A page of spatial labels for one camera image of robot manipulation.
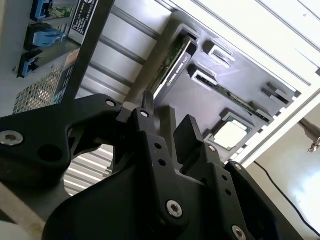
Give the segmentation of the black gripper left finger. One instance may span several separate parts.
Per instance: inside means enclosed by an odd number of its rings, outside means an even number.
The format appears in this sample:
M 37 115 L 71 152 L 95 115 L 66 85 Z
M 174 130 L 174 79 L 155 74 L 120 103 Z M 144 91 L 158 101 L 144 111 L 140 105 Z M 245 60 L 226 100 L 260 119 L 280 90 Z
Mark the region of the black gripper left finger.
M 116 174 L 67 198 L 72 160 L 115 148 Z M 188 215 L 165 140 L 157 135 L 153 98 L 132 110 L 97 94 L 0 120 L 0 180 L 47 222 L 105 225 L 111 213 L 153 227 L 185 227 Z

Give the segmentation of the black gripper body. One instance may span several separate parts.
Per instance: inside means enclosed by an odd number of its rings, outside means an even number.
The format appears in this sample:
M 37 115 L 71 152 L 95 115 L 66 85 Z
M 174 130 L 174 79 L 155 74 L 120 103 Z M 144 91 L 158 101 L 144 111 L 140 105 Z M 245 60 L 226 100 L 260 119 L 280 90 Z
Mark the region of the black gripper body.
M 130 167 L 63 202 L 44 228 L 46 240 L 232 240 L 231 224 L 219 216 L 219 206 L 207 187 L 178 175 L 182 209 L 189 222 L 181 234 L 154 232 L 153 213 Z

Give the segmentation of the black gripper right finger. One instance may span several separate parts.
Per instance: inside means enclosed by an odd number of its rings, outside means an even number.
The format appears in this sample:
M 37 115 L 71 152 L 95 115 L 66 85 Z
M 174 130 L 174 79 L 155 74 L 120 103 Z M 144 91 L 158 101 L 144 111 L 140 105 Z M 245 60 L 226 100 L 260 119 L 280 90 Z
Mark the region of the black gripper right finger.
M 282 240 L 278 220 L 237 162 L 223 164 L 187 115 L 173 134 L 180 173 L 203 184 L 199 208 L 204 235 L 214 240 Z

